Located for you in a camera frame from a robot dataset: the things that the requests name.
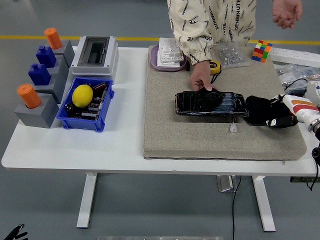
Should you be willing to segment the person's right hand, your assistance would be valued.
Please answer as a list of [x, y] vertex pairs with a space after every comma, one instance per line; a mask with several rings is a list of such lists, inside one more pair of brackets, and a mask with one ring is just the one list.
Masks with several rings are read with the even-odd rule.
[[194, 65], [192, 74], [190, 76], [190, 84], [194, 91], [199, 91], [205, 88], [207, 91], [213, 89], [211, 84], [211, 68], [210, 61], [205, 60], [198, 62]]

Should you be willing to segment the person's left hand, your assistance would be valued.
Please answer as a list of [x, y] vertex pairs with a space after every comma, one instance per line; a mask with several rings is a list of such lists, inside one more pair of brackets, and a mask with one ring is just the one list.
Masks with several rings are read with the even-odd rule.
[[295, 22], [299, 21], [303, 14], [301, 0], [273, 0], [272, 21], [280, 28], [294, 29]]

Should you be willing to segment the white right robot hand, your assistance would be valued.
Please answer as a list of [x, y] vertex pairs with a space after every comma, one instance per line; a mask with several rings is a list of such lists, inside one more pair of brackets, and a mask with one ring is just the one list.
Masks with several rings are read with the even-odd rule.
[[279, 94], [276, 99], [284, 103], [290, 116], [267, 120], [268, 127], [286, 128], [299, 122], [304, 123], [310, 133], [316, 134], [320, 130], [320, 111], [309, 99], [289, 94]]

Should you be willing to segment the black-white left robot hand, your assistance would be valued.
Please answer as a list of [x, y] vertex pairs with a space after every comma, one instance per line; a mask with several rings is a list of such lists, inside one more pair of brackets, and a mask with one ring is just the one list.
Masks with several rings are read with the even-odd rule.
[[4, 240], [28, 240], [27, 237], [28, 232], [21, 232], [21, 230], [25, 227], [23, 223], [17, 225], [11, 232], [4, 238]]

